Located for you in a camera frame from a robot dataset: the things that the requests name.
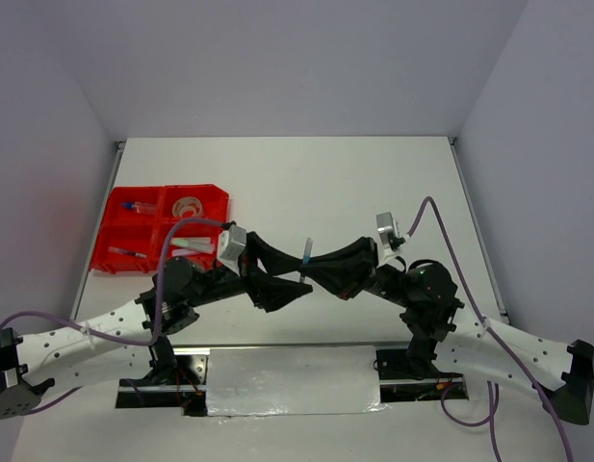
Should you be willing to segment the blue gel pen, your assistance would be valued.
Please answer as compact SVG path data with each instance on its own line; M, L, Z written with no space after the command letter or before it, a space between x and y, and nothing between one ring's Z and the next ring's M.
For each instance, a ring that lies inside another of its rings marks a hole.
M133 251L133 250L127 250L127 249L123 249L120 247L109 246L108 251L110 253L130 256L130 257L138 258L138 259L146 259L147 258L147 255L144 253Z
M301 266L307 265L308 262L309 262L309 259L310 259L310 254L305 251L303 253L303 256L302 256ZM305 277L306 276L299 270L299 280L298 280L298 282L301 283L301 284L304 284L305 283Z

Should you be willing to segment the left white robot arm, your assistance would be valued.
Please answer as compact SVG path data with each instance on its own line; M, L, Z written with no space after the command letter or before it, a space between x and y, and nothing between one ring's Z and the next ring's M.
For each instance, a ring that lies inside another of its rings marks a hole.
M59 399L111 379L149 377L157 384L176 375L170 336L195 323L196 308L247 295L266 312L312 293L311 285L282 279L246 260L246 245L232 248L229 265L204 269L185 257L170 258L150 290L85 321L56 319L57 328L21 335L0 325L0 420L46 409Z

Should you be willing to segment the pink highlighter pen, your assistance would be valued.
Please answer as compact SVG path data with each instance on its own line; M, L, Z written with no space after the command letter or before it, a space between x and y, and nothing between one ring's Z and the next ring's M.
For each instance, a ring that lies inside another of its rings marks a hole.
M171 256L212 255L215 251L215 247L212 244L195 247L175 247L171 252Z

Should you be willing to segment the green highlighter pen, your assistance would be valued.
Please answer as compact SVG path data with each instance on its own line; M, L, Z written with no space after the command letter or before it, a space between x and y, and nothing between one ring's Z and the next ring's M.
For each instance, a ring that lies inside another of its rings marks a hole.
M172 238L170 244L179 247L203 247L212 246L213 242L210 237L178 237Z

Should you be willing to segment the clear pen cap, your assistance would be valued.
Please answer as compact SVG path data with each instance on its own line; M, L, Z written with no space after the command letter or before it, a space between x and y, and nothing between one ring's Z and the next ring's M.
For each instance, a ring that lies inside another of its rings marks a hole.
M312 238L307 238L306 242L305 242L305 247L304 247L304 251L303 251L303 258L304 259L309 259L312 253L312 249L313 249L313 239Z

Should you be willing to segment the large clear tape roll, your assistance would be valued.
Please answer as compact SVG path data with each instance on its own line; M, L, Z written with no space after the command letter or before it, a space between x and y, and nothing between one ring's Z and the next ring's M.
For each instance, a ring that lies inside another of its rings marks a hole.
M184 196L173 203L171 213L175 218L201 218L204 215L204 207L197 197Z

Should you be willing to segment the small white tape roll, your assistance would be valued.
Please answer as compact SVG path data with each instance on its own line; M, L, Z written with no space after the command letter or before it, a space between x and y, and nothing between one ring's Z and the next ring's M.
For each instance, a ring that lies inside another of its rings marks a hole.
M204 215L204 209L200 202L189 202L181 209L182 218L200 218Z

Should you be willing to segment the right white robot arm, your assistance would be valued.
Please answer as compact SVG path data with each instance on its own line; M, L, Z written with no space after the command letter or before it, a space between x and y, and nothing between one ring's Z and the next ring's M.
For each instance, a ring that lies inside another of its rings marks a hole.
M451 273L422 259L396 268L404 238L388 235L378 246L361 238L341 250L313 257L299 272L341 299L362 292L402 307L412 337L405 352L419 377L458 373L506 385L536 398L569 424L590 422L594 346L550 341L476 314L458 297Z

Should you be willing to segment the blue cap glue bottle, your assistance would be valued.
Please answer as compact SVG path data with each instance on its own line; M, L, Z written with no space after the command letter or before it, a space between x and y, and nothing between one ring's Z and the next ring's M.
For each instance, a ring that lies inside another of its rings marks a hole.
M140 215L154 215L157 211L157 205L153 203L132 201L132 202L121 202L120 206L127 211L140 214Z

